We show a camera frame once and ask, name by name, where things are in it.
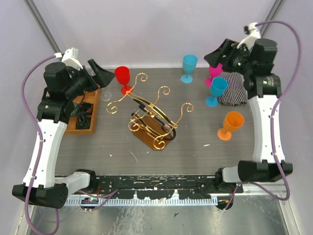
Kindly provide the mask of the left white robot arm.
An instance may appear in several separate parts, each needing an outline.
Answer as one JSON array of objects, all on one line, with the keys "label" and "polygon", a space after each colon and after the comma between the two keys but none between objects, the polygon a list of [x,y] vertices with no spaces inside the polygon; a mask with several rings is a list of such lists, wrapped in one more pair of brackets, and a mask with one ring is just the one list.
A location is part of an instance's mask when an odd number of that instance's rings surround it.
[{"label": "left white robot arm", "polygon": [[73,101],[84,92],[107,87],[115,78],[111,71],[88,61],[95,75],[85,67],[76,69],[68,62],[53,62],[45,67],[44,89],[37,115],[32,120],[37,128],[36,143],[28,171],[20,185],[14,185],[12,195],[35,205],[60,209],[67,197],[83,190],[96,192],[98,181],[93,170],[80,169],[61,179],[55,179],[55,166],[61,140],[74,111]]}]

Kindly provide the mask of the orange wine glass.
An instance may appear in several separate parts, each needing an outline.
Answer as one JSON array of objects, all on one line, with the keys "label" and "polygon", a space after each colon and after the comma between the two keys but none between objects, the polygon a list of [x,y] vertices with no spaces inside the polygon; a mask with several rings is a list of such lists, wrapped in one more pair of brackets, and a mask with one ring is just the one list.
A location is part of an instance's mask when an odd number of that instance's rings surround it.
[{"label": "orange wine glass", "polygon": [[223,127],[217,132],[218,137],[223,141],[228,141],[232,133],[239,130],[244,124],[244,117],[236,111],[227,113],[223,120]]}]

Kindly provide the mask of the clear champagne flute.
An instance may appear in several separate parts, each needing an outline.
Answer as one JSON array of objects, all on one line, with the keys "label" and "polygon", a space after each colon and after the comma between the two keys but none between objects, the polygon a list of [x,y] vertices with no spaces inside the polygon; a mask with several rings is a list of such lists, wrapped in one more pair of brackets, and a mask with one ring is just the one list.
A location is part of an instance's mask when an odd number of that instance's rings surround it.
[{"label": "clear champagne flute", "polygon": [[100,98],[102,101],[109,101],[112,98],[112,94],[111,92],[104,91],[101,93]]}]

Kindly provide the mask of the red wine glass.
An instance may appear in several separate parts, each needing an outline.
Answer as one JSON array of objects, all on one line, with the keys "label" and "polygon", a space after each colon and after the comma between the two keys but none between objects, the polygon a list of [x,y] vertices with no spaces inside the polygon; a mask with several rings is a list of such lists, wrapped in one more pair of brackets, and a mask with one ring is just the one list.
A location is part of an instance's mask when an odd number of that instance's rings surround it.
[{"label": "red wine glass", "polygon": [[119,66],[115,69],[114,74],[117,82],[122,85],[121,93],[125,95],[126,92],[129,92],[132,89],[132,86],[129,85],[131,78],[129,68],[126,66]]}]

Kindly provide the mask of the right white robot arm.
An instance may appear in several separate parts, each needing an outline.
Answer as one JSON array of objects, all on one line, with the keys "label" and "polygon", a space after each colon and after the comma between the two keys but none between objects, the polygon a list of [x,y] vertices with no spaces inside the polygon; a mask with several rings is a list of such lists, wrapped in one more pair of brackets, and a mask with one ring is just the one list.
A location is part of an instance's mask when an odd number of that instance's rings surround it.
[{"label": "right white robot arm", "polygon": [[272,73],[276,53],[277,43],[270,39],[257,39],[251,47],[225,39],[204,57],[210,65],[222,64],[225,72],[243,76],[254,124],[253,159],[220,169],[214,181],[218,192],[227,192],[232,183],[277,182],[293,172],[282,151],[279,126],[274,126],[279,123],[278,101],[282,98],[280,78]]}]

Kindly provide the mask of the pink wine glass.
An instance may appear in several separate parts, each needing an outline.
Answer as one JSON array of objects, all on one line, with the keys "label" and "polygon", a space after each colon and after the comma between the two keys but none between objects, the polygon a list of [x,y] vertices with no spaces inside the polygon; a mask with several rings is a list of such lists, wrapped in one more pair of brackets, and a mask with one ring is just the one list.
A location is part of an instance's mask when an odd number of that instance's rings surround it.
[{"label": "pink wine glass", "polygon": [[212,83],[212,80],[215,77],[218,77],[223,72],[222,67],[223,67],[223,65],[221,63],[219,63],[217,65],[217,67],[215,67],[215,68],[212,67],[212,66],[209,66],[208,72],[209,72],[210,77],[206,78],[206,80],[205,80],[206,86],[210,87],[211,83]]}]

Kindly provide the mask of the blue wine glass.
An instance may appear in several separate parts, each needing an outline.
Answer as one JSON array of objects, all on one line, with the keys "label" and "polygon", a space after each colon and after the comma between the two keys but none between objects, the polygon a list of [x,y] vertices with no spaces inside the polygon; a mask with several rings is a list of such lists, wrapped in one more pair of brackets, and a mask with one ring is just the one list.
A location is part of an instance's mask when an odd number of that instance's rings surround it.
[{"label": "blue wine glass", "polygon": [[182,68],[185,72],[185,74],[181,76],[183,83],[189,84],[193,81],[191,73],[195,70],[197,62],[198,58],[193,54],[188,54],[183,57]]},{"label": "blue wine glass", "polygon": [[208,96],[205,99],[205,103],[209,107],[216,107],[218,102],[218,97],[224,94],[225,90],[228,87],[228,82],[222,77],[215,77],[211,83],[211,96]]}]

